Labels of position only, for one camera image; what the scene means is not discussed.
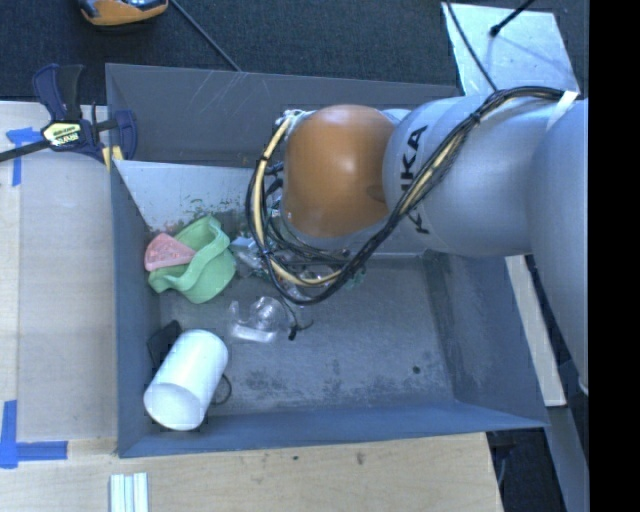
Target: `pink sponge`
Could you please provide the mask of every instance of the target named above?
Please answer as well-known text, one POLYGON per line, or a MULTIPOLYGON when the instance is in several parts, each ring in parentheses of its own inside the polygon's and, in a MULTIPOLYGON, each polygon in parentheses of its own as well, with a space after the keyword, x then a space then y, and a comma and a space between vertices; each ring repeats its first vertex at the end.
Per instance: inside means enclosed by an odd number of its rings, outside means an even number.
POLYGON ((160 233, 147 247, 144 254, 144 268, 149 272, 162 267, 172 267, 174 265, 184 265, 189 263, 196 251, 187 247, 175 238, 160 233))

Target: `wooden table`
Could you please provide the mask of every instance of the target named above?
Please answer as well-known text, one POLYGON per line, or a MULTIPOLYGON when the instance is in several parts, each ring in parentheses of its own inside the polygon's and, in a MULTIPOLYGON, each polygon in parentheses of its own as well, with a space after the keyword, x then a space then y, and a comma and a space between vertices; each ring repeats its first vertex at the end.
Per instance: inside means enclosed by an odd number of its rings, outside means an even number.
MULTIPOLYGON (((37 108, 23 111, 37 118, 37 108)), ((7 129, 37 122, 20 112, 0 103, 3 139, 7 129)), ((10 147, 3 140, 0 151, 10 147)), ((11 186, 12 168, 0 164, 0 401, 18 396, 21 188, 11 186)), ((110 475, 146 472, 153 512, 503 510, 483 433, 139 459, 119 459, 115 449, 113 437, 74 439, 68 460, 0 469, 0 509, 107 510, 110 475)))

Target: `black object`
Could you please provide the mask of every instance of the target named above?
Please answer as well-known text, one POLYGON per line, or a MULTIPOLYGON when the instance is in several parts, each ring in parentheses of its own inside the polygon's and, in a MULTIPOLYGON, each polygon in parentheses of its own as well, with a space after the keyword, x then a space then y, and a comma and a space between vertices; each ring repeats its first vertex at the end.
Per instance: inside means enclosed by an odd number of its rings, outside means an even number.
POLYGON ((177 320, 172 320, 149 338, 147 348, 156 370, 160 368, 162 361, 167 357, 169 350, 181 334, 180 323, 177 320))
POLYGON ((527 7, 529 7, 535 1, 536 0, 527 0, 520 7, 518 7, 515 11, 513 11, 511 14, 509 14, 509 16, 507 16, 505 19, 503 19, 500 23, 498 23, 498 24, 494 25, 493 27, 491 27, 491 30, 489 30, 489 34, 491 34, 491 37, 497 36, 498 32, 500 32, 511 20, 513 20, 516 16, 518 16, 522 11, 524 11, 527 7))
POLYGON ((119 130, 122 156, 125 159, 133 157, 137 146, 137 130, 131 110, 119 110, 113 119, 101 123, 82 118, 78 81, 83 70, 82 65, 49 64, 34 75, 34 92, 49 112, 51 122, 41 130, 41 141, 0 153, 0 162, 49 148, 53 151, 81 153, 105 163, 105 145, 100 141, 100 132, 114 128, 119 130))

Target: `white plastic cup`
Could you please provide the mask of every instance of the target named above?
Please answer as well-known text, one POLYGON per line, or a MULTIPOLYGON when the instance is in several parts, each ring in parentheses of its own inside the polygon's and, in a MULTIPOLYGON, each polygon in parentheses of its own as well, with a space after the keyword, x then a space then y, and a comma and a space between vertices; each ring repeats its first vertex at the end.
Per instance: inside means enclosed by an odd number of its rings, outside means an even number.
POLYGON ((161 425, 192 430, 204 420, 229 351, 215 334, 184 331, 144 392, 144 407, 161 425))

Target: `gray bin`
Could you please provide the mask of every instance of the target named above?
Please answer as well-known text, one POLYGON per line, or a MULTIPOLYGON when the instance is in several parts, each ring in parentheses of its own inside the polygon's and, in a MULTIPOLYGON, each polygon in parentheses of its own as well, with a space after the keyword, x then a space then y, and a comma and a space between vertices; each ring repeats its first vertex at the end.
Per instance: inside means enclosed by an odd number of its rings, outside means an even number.
MULTIPOLYGON (((412 109, 457 93, 421 84, 127 65, 109 65, 107 85, 110 108, 137 116, 136 159, 238 167, 255 163, 282 110, 336 103, 412 109)), ((164 193, 162 184, 156 188, 164 193)), ((157 295, 142 265, 153 230, 117 168, 111 194, 121 457, 546 424, 504 260, 385 251, 370 260, 360 286, 308 308, 314 325, 295 340, 228 343, 231 398, 211 407, 197 430, 164 429, 142 402, 156 370, 149 337, 175 319, 224 340, 232 300, 247 306, 276 292, 259 278, 236 276, 201 305, 173 291, 157 295)))

